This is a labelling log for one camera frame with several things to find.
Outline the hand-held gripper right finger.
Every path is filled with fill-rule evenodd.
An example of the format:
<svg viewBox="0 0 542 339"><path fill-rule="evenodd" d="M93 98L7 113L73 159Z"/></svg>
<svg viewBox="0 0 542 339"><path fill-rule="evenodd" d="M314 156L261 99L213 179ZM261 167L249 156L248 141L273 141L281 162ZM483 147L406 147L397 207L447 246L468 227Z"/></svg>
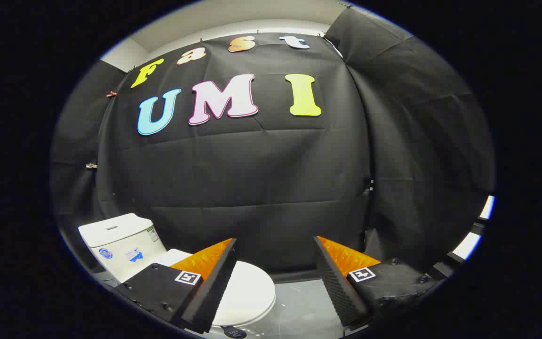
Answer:
<svg viewBox="0 0 542 339"><path fill-rule="evenodd" d="M314 236L316 268L342 326L381 326L408 313L441 280L404 261L385 262L322 236Z"/></svg>

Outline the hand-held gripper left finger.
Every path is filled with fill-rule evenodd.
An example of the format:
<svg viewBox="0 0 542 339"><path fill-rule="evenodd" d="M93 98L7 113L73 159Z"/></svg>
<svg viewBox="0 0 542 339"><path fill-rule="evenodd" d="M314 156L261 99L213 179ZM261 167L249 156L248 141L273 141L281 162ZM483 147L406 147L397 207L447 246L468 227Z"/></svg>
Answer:
<svg viewBox="0 0 542 339"><path fill-rule="evenodd" d="M172 265L152 263L114 294L181 330L208 332L237 262L235 238Z"/></svg>

